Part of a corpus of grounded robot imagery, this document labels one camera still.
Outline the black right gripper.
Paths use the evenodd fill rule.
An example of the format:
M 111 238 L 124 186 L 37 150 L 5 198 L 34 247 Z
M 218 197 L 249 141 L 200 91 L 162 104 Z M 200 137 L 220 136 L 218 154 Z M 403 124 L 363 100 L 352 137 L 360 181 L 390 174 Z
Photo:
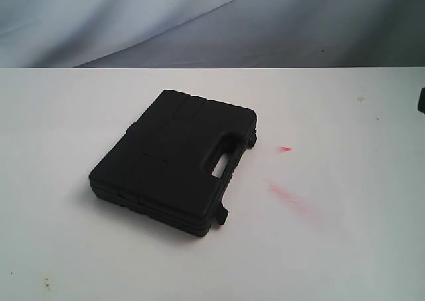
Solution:
M 425 88 L 421 89 L 418 99 L 418 111 L 425 114 Z

